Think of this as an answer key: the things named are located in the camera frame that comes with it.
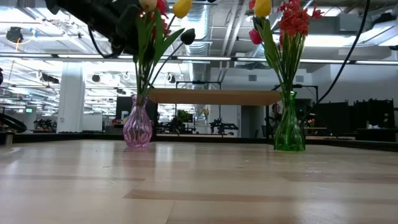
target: flower bouquet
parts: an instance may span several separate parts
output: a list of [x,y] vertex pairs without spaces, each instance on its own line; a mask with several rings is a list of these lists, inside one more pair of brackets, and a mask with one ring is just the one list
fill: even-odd
[[[123,127],[123,136],[130,147],[146,147],[152,137],[151,121],[146,113],[150,89],[160,73],[164,64],[183,45],[190,45],[195,40],[195,30],[184,31],[180,29],[170,34],[170,26],[174,19],[185,17],[191,6],[192,0],[178,0],[173,6],[174,16],[170,24],[166,24],[167,2],[164,0],[140,0],[141,13],[136,18],[137,53],[133,55],[136,70],[137,95],[132,96],[133,106],[131,114]],[[180,36],[182,43],[169,55],[155,73],[155,67],[161,56]]]
[[295,96],[293,81],[300,58],[304,50],[305,38],[311,19],[318,19],[322,12],[314,6],[312,16],[301,6],[301,0],[289,0],[278,8],[282,12],[279,22],[279,43],[272,37],[271,24],[266,18],[271,13],[270,0],[252,0],[250,9],[254,9],[254,28],[249,32],[254,44],[262,44],[268,65],[278,77],[283,102],[282,121],[274,139],[274,149],[283,151],[304,151],[304,135],[297,124],[295,114]]

